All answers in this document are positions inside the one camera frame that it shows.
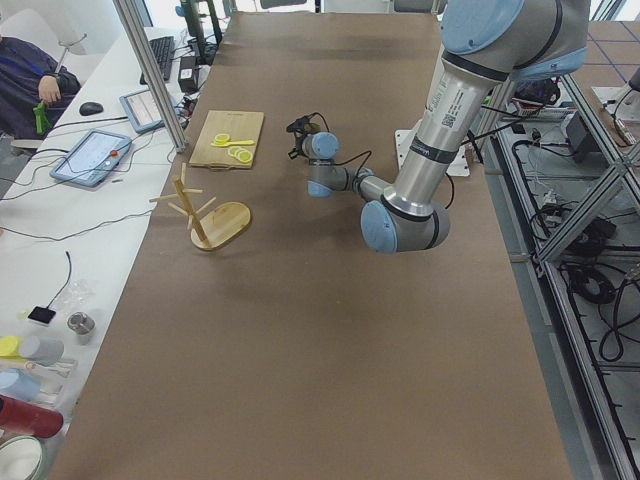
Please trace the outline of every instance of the white cylinder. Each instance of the white cylinder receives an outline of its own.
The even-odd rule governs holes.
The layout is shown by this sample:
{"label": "white cylinder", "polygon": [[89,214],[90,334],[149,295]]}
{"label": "white cylinder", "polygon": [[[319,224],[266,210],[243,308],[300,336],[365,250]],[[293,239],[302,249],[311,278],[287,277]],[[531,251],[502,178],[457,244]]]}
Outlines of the white cylinder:
{"label": "white cylinder", "polygon": [[0,393],[30,402],[40,393],[40,382],[22,370],[9,368],[0,372]]}
{"label": "white cylinder", "polygon": [[40,365],[53,365],[64,353],[64,343],[56,338],[27,337],[20,344],[20,356]]}

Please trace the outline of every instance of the blue joint cap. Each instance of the blue joint cap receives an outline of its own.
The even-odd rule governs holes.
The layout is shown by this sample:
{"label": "blue joint cap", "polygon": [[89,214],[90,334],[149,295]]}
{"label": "blue joint cap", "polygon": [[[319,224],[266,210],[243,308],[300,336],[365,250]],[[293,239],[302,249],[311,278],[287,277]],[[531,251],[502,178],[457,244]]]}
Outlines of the blue joint cap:
{"label": "blue joint cap", "polygon": [[544,80],[545,78],[565,75],[579,69],[586,59],[587,47],[584,47],[547,62],[536,63],[522,70],[514,70],[511,73],[511,81]]}
{"label": "blue joint cap", "polygon": [[330,197],[333,191],[329,187],[325,187],[321,183],[307,181],[307,192],[310,197],[313,198],[327,198]]}
{"label": "blue joint cap", "polygon": [[378,253],[396,253],[398,236],[391,215],[378,200],[367,203],[360,215],[362,236],[369,248]]}
{"label": "blue joint cap", "polygon": [[442,19],[442,44],[455,55],[469,55],[494,43],[513,25],[524,0],[458,0]]}
{"label": "blue joint cap", "polygon": [[340,142],[338,142],[338,138],[333,133],[320,132],[312,137],[311,149],[315,158],[329,160],[338,153]]}

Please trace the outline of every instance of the keyboard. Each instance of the keyboard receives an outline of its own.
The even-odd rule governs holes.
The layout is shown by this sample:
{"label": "keyboard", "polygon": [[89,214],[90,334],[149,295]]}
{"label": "keyboard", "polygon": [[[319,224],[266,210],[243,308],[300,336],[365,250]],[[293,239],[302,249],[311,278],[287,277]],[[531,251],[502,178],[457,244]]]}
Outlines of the keyboard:
{"label": "keyboard", "polygon": [[[160,67],[162,78],[165,82],[168,82],[171,77],[171,65],[173,61],[173,37],[154,38],[153,40],[149,40],[149,45]],[[144,74],[141,74],[140,85],[146,84]]]}

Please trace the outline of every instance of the wooden cutting board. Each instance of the wooden cutting board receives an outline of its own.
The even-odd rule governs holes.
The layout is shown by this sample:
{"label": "wooden cutting board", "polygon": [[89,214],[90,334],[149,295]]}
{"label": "wooden cutting board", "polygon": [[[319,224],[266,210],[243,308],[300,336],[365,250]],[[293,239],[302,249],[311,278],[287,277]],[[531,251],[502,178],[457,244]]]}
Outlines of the wooden cutting board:
{"label": "wooden cutting board", "polygon": [[[189,164],[196,167],[251,168],[255,161],[263,120],[263,112],[209,110]],[[253,154],[251,162],[241,163],[228,154],[227,148],[212,147],[211,143],[219,133],[228,133],[231,135],[231,141],[253,140],[254,145],[242,147]]]}

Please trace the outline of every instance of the tablet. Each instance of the tablet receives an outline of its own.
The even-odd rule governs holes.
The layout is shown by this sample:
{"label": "tablet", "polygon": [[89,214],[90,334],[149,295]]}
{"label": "tablet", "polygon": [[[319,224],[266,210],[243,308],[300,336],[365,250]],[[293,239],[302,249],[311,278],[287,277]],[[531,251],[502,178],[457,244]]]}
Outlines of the tablet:
{"label": "tablet", "polygon": [[120,104],[136,133],[144,133],[163,124],[160,110],[148,88],[121,96]]}
{"label": "tablet", "polygon": [[50,172],[64,182],[94,187],[120,163],[131,146],[126,135],[89,130]]}

